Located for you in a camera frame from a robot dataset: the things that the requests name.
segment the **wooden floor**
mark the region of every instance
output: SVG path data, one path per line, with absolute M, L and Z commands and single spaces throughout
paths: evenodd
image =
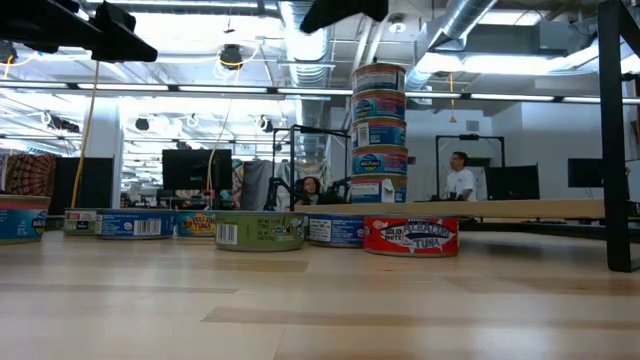
M 640 359 L 604 243 L 466 233 L 459 257 L 47 233 L 0 246 L 0 359 Z

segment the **dark hair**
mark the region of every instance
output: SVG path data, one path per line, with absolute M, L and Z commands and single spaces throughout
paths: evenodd
M 313 182 L 316 184 L 315 195 L 320 195 L 320 180 L 318 180 L 317 178 L 315 178 L 313 176 L 307 176 L 306 178 L 302 179 L 302 188 L 304 189 L 304 183 L 307 182 L 307 179 L 313 180 Z
M 466 152 L 454 151 L 453 155 L 456 155 L 458 158 L 462 159 L 462 165 L 467 166 L 467 161 L 469 161 L 469 156 L 467 156 Z

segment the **woman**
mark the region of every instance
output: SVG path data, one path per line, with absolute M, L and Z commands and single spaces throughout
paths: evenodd
M 303 191 L 304 194 L 309 198 L 309 201 L 298 200 L 296 205 L 321 205 L 323 204 L 323 196 L 320 194 L 320 180 L 314 178 L 312 176 L 307 176 L 303 179 Z

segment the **white t-shirt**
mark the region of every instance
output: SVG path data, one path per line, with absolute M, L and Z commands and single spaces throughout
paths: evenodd
M 464 190 L 471 190 L 467 201 L 478 201 L 476 198 L 476 179 L 470 170 L 454 171 L 447 176 L 447 191 L 462 195 Z

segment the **man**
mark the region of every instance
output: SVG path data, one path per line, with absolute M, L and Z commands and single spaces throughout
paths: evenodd
M 447 176 L 446 198 L 455 196 L 465 201 L 478 201 L 476 198 L 476 180 L 470 170 L 465 169 L 469 157 L 462 151 L 451 155 L 449 164 L 453 172 Z

